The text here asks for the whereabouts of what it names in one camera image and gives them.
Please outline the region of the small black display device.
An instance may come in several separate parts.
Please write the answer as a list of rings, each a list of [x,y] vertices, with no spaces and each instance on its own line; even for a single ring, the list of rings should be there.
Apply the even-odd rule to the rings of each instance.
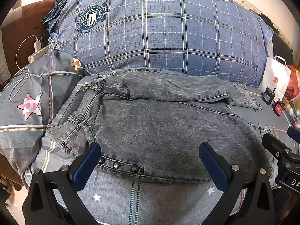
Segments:
[[[273,90],[271,90],[269,87],[267,87],[262,94],[262,100],[267,104],[270,105],[272,101],[275,98],[275,90],[276,88],[274,87]]]

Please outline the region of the grey washed denim pants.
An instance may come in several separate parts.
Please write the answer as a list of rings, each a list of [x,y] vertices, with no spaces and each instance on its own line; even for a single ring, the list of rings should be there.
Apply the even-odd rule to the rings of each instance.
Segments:
[[[274,159],[261,142],[269,128],[247,121],[232,106],[261,110],[246,86],[216,76],[115,70],[82,88],[46,133],[72,157],[99,143],[99,170],[128,179],[208,181],[198,154],[203,142],[231,164],[272,175]]]

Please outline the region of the grey star-print bed sheet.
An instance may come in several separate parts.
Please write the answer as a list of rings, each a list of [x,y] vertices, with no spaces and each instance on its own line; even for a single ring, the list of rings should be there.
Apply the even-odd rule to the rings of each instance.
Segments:
[[[75,95],[102,74],[83,77],[50,126],[58,125]],[[232,111],[247,121],[267,126],[268,133],[297,152],[297,143],[286,133],[290,126],[287,115],[276,116],[273,109],[263,102],[258,88],[246,88],[261,105],[261,110],[251,113],[247,108],[232,106]],[[278,167],[276,159],[272,158],[273,173],[268,176],[274,182]],[[24,179],[30,183],[35,168],[44,172],[56,171],[74,159],[45,133],[40,152],[27,168]],[[84,190],[79,193],[84,205],[99,224],[201,224],[222,195],[211,178],[201,182],[146,182],[101,172],[99,166],[103,163],[101,157]]]

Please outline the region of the blue plaid duvet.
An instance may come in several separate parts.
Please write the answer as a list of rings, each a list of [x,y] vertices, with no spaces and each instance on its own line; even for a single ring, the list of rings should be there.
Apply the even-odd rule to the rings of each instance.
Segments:
[[[57,0],[43,23],[87,74],[157,68],[253,86],[274,34],[232,0]]]

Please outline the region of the red plastic bag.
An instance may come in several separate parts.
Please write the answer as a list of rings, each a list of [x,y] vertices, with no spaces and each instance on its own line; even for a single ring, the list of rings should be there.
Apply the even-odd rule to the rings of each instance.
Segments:
[[[284,96],[288,101],[290,101],[291,99],[299,95],[300,74],[299,71],[294,68],[294,66],[288,65],[287,67],[290,69],[291,75]]]

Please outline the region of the grey star-print pillow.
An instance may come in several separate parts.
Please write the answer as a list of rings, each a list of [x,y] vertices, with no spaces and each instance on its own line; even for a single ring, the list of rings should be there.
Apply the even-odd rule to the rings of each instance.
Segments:
[[[82,76],[81,62],[52,43],[1,92],[1,154],[19,176],[35,160],[46,128]]]

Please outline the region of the brown wooden headboard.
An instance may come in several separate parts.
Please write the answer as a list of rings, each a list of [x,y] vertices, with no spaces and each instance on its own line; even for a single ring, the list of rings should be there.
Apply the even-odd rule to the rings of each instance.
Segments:
[[[26,66],[34,53],[35,38],[49,37],[42,24],[43,18],[53,8],[56,0],[38,1],[11,10],[1,25],[1,88]]]

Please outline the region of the white phone charger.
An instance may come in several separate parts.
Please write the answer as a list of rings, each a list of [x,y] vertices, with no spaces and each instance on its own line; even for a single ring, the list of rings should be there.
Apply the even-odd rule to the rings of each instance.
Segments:
[[[39,40],[38,38],[35,39],[35,42],[34,42],[34,51],[35,52],[38,52],[42,49],[42,43],[41,43],[41,40]]]

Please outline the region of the beige power strip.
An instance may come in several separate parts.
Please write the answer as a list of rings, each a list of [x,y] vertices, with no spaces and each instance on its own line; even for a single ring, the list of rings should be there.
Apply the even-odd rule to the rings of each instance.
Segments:
[[[32,55],[30,55],[28,57],[29,64],[33,63],[34,61],[36,61],[37,59],[39,59],[40,57],[45,55],[48,52],[49,48],[50,48],[50,44],[47,45],[46,47],[40,49],[39,51],[34,52]]]

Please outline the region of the small red display device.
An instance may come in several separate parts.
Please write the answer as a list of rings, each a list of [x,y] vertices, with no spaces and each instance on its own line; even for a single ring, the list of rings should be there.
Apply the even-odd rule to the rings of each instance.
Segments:
[[[285,104],[278,99],[272,106],[273,112],[276,116],[280,117],[285,110]]]

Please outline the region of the white paper shopping bag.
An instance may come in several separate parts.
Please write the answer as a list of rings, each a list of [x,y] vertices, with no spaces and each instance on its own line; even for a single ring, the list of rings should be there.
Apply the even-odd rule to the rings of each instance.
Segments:
[[[290,80],[291,70],[286,60],[278,55],[268,57],[259,89],[264,92],[266,88],[274,91],[274,101],[282,100]]]

